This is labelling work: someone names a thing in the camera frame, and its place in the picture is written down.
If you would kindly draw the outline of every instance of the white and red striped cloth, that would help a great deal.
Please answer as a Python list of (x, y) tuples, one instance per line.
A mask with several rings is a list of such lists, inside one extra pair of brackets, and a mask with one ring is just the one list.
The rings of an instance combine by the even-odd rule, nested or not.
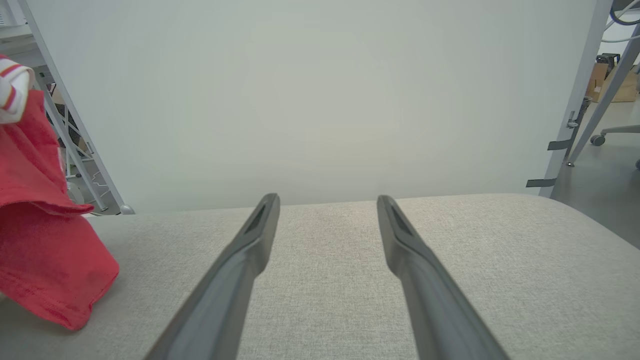
[(31, 68), (0, 55), (0, 124), (20, 121), (34, 81)]

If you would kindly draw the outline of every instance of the white backdrop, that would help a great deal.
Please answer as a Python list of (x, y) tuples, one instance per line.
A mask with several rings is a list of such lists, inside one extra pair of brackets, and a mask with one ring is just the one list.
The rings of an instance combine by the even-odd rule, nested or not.
[(137, 213), (537, 194), (597, 1), (27, 0)]

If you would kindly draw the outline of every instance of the gray upholstered cushion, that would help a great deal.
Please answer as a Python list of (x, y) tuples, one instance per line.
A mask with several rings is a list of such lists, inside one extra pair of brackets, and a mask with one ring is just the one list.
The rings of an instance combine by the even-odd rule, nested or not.
[[(640, 251), (621, 238), (540, 197), (398, 203), (513, 359), (637, 358)], [(0, 358), (143, 358), (250, 211), (91, 219), (120, 277), (77, 333), (0, 304)], [(284, 206), (238, 358), (415, 357), (375, 203)]]

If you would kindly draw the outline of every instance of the red t-shirt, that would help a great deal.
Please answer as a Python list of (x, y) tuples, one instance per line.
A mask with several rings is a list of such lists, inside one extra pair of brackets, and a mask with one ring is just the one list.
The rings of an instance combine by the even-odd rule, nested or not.
[(78, 330), (119, 268), (81, 216), (93, 206), (67, 196), (43, 101), (41, 91), (30, 90), (21, 120), (0, 124), (0, 291)]

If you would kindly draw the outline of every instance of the gray floor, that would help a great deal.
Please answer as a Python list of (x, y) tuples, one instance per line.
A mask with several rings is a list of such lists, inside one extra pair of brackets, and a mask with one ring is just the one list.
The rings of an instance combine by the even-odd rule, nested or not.
[[(587, 110), (583, 125), (596, 105)], [(605, 127), (637, 124), (640, 101), (616, 102), (609, 106), (595, 133)], [(562, 167), (551, 198), (583, 212), (640, 249), (638, 159), (640, 134), (607, 134), (602, 146), (585, 146), (574, 168)]]

